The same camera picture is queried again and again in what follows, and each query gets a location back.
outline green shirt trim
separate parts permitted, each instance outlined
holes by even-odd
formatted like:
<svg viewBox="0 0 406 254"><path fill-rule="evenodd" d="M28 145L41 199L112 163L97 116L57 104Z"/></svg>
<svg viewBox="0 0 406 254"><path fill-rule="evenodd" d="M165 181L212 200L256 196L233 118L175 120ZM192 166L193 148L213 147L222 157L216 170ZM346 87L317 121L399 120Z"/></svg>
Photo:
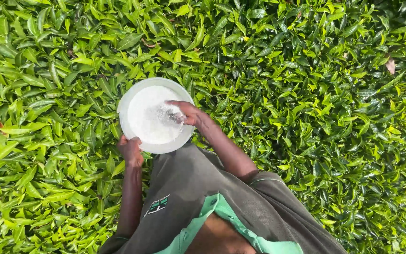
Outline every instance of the green shirt trim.
<svg viewBox="0 0 406 254"><path fill-rule="evenodd" d="M247 229L220 193L206 197L199 217L194 218L187 228L183 228L167 248L155 254L184 254L197 232L213 212L224 220L229 221L258 252L269 254L303 254L300 245L296 242L271 242Z"/></svg>

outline white powder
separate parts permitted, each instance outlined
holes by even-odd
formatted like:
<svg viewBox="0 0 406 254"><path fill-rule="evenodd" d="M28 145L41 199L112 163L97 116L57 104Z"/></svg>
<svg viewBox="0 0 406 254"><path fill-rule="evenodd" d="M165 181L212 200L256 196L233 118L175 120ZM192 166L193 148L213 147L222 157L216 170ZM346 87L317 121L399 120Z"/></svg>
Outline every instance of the white powder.
<svg viewBox="0 0 406 254"><path fill-rule="evenodd" d="M129 103L128 122L142 142L165 144L181 133L183 124L175 118L183 114L179 107L166 104L168 100L181 98L170 88L153 85L138 91Z"/></svg>

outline shirt logo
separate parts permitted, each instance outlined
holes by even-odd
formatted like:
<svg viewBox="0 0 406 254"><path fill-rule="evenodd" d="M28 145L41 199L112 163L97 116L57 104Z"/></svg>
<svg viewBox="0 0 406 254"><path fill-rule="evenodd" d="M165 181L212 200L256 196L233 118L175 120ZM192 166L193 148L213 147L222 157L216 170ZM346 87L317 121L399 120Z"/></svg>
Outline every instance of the shirt logo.
<svg viewBox="0 0 406 254"><path fill-rule="evenodd" d="M144 217L147 216L148 214L152 214L152 213L161 211L162 209L166 208L167 200L168 200L169 196L170 196L170 194L159 200L154 201L151 204L150 208L148 209L147 213L144 215Z"/></svg>

